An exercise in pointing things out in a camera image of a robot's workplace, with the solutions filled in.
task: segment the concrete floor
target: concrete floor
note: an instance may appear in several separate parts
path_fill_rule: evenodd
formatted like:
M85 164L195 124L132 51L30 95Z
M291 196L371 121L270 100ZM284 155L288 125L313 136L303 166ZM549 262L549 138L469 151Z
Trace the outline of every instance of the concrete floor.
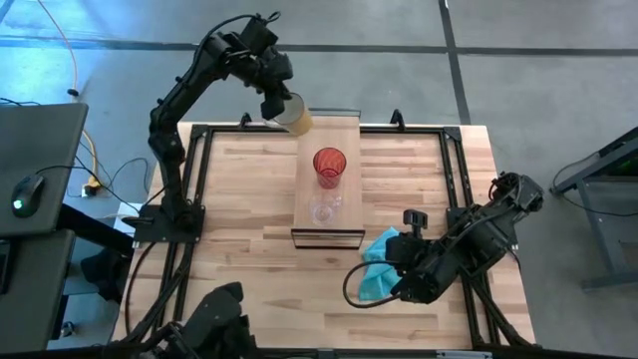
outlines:
M638 47L631 0L449 0L457 46L554 49ZM212 25L246 13L282 12L272 29L281 44L419 47L416 52L290 54L291 88L311 107L362 111L362 122L388 121L399 108L410 123L459 124L449 56L427 54L445 46L437 0L49 0L50 11L72 39L196 43ZM65 102L72 81L68 53L22 39L57 37L33 0L0 7L0 97ZM87 130L110 173L145 157L148 113L191 59L189 51L77 50L82 101L90 106ZM487 125L500 170L549 184L566 165L638 125L638 65L633 56L460 55L472 124ZM186 116L188 121L238 120L258 114L259 99L236 81L215 84ZM89 155L80 151L82 159ZM144 167L127 168L118 194L143 201ZM86 180L73 174L69 191ZM67 202L95 217L117 211L113 198ZM518 227L529 310L539 344L547 348L638 356L638 287L584 294L580 280L604 274L582 210L547 196L544 209ZM87 255L94 248L78 245ZM79 315L95 313L91 317ZM96 295L77 297L68 317L79 335L51 347L108 340L117 306Z

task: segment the butcher block tabletop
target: butcher block tabletop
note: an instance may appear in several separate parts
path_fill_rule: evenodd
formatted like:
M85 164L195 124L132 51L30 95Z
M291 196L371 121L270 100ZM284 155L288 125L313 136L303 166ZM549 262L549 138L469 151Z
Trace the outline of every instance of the butcher block tabletop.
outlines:
M193 123L178 125L185 147ZM485 203L496 176L487 129L461 126L475 202ZM295 206L296 138L287 134L216 133L212 141L202 203L206 217L195 247L184 305L188 318L215 287L239 281L243 312L260 347L468 349L472 344L462 285L457 280L430 305L400 301L356 309L343 299L347 271L383 231L402 225L403 211L428 214L424 238L446 230L449 207L439 139L432 135L361 135L361 173L365 240L359 250L295 249L290 236ZM450 151L457 187L458 166ZM199 157L195 158L189 197L193 196ZM162 187L156 171L151 193ZM464 203L457 190L459 203ZM132 327L158 296L167 244L158 243L141 265L131 293ZM142 253L138 249L132 268ZM357 297L363 271L350 281ZM533 331L518 268L506 256L488 273L494 301L525 339ZM174 295L166 307L172 315ZM476 299L483 338L482 306ZM125 336L124 304L113 340Z

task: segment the computer mouse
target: computer mouse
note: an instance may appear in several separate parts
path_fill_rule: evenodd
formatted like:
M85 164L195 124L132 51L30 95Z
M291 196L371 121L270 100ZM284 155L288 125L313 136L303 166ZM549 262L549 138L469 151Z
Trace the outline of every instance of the computer mouse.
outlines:
M26 176L13 187L11 210L17 217L26 218L38 210L44 189L44 177L38 174Z

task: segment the blue towel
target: blue towel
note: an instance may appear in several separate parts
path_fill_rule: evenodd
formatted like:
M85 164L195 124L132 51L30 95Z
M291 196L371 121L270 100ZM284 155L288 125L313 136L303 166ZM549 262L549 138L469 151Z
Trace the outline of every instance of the blue towel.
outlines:
M383 232L363 252L363 260L385 260L386 241L396 235L399 235L399 233L392 227ZM359 300L379 300L387 297L390 295L390 289L400 279L390 264L372 264L368 266L366 275L363 276L359 286Z

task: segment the red plastic cup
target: red plastic cup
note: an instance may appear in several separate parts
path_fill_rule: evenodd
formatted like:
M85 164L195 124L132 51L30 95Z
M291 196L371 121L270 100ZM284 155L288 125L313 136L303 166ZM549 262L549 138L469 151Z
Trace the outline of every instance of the red plastic cup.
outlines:
M346 157L333 148L319 150L312 159L319 185L331 189L339 185L341 174L346 169Z

